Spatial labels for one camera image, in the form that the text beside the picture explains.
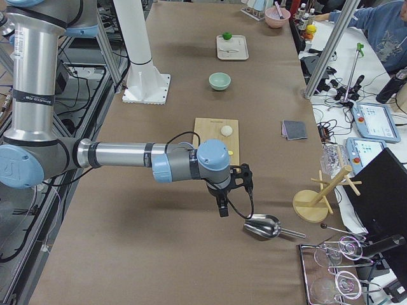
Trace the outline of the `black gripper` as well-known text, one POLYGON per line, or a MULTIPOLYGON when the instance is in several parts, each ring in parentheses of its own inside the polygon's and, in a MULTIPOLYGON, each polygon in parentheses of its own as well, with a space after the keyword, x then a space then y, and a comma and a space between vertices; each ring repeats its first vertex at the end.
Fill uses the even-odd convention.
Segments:
POLYGON ((227 217, 229 216, 228 213, 228 198, 227 195, 229 193, 229 190, 227 187, 221 188, 217 184, 214 184, 210 181, 206 181, 208 191, 211 195, 216 197, 217 200, 217 206, 219 210, 219 216, 220 217, 227 217))

